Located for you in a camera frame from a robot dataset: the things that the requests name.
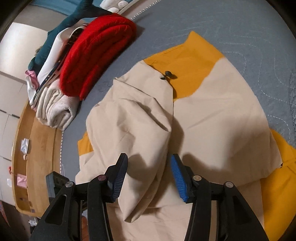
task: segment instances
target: screw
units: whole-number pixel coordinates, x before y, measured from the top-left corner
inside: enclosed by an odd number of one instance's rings
[[[225,186],[228,188],[233,188],[234,185],[232,182],[227,182],[227,183],[225,183]]]
[[[106,179],[106,176],[105,175],[99,175],[98,176],[98,180],[99,181],[104,181]]]
[[[199,175],[195,175],[195,176],[193,176],[193,180],[194,180],[194,181],[200,181],[201,179],[202,179],[202,177],[199,176]]]
[[[67,183],[66,183],[66,187],[67,187],[67,188],[70,188],[70,187],[72,187],[72,186],[73,186],[73,182],[67,182]]]

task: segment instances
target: wooden shelf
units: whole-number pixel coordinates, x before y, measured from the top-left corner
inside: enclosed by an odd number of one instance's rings
[[[12,153],[12,190],[16,209],[41,217],[49,206],[46,175],[60,173],[62,131],[42,125],[29,103],[18,124]],[[20,150],[22,139],[30,140],[27,161]],[[17,186],[17,174],[27,176],[27,189]]]

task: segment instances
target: gray mat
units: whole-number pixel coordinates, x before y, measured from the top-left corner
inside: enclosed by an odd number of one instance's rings
[[[104,97],[113,78],[149,55],[183,43],[190,31],[230,60],[259,99],[269,126],[295,146],[296,40],[266,1],[161,0],[134,22],[140,30],[138,39],[107,69],[64,132],[62,163],[67,177],[75,180],[77,141],[86,130],[89,111]]]

